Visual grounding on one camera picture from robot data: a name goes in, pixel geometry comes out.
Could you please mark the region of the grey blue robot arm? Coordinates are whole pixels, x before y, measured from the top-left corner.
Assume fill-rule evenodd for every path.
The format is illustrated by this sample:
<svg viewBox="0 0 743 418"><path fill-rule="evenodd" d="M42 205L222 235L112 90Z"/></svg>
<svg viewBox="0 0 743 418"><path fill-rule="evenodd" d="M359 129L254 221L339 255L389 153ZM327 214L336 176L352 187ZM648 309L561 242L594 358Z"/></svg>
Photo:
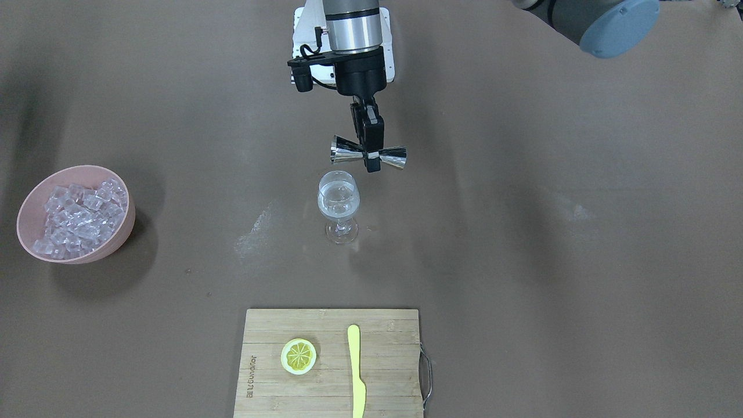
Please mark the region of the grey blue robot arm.
<svg viewBox="0 0 743 418"><path fill-rule="evenodd" d="M623 55L645 38L660 14L658 1L514 1L581 51L600 59ZM363 162L368 172L384 164L403 168L403 146L384 146L385 125L375 95L387 87L382 16L377 1L323 3L337 92L352 99L356 141L336 136L331 163Z"/></svg>

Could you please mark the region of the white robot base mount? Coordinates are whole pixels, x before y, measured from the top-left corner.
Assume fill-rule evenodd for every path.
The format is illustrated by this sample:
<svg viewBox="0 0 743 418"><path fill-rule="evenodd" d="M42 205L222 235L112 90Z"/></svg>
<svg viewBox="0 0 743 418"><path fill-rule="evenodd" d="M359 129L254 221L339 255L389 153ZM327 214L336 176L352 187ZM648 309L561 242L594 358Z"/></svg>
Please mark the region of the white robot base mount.
<svg viewBox="0 0 743 418"><path fill-rule="evenodd" d="M331 12L340 20L327 18L326 1L307 1L294 11L292 58L318 58L339 53L353 55L381 47L387 67L387 82L395 79L390 12L377 1L331 1Z"/></svg>

